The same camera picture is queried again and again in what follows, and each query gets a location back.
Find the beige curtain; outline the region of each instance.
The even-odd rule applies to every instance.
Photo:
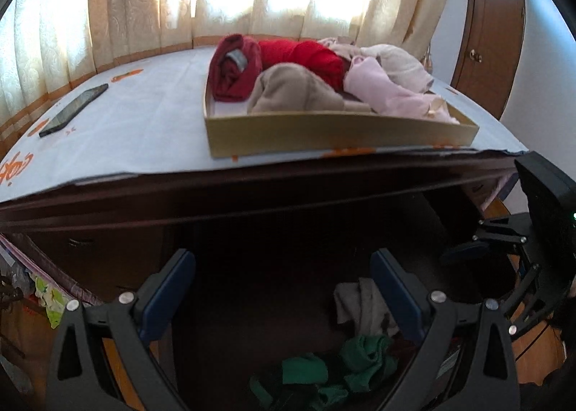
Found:
[[[344,35],[424,56],[446,0],[14,0],[0,21],[0,153],[91,75],[232,32]]]

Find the black smartphone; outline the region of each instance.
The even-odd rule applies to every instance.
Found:
[[[100,96],[108,89],[108,83],[101,84],[96,88],[91,88],[80,94],[77,98],[72,100],[64,109],[62,109],[56,116],[46,124],[38,135],[40,138],[50,135],[50,133],[62,130],[68,125],[74,117],[76,117],[82,109],[90,104],[94,99]]]

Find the gray cloth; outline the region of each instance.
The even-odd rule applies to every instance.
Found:
[[[338,324],[354,322],[356,335],[394,336],[399,328],[378,287],[371,278],[340,283],[334,290]]]

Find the screw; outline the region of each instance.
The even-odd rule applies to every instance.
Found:
[[[430,293],[430,299],[432,299],[432,302],[436,302],[436,304],[442,304],[446,302],[447,297],[441,290],[433,290]]]
[[[499,307],[498,301],[494,299],[486,299],[485,305],[489,310],[498,310]]]
[[[120,304],[130,304],[134,300],[134,293],[127,291],[118,296]]]
[[[77,299],[72,299],[71,301],[68,301],[68,304],[66,304],[66,310],[69,310],[70,312],[74,312],[78,307],[80,307],[80,302],[78,302]]]

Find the white towel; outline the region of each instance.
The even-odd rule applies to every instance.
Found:
[[[340,283],[334,290],[336,321],[344,324],[354,321],[356,335],[380,335],[383,328],[394,336],[399,328],[378,287],[371,278],[360,278],[358,283]]]
[[[360,48],[362,55],[379,58],[379,63],[388,77],[397,85],[412,92],[423,93],[430,89],[434,77],[412,55],[400,47],[378,44]]]

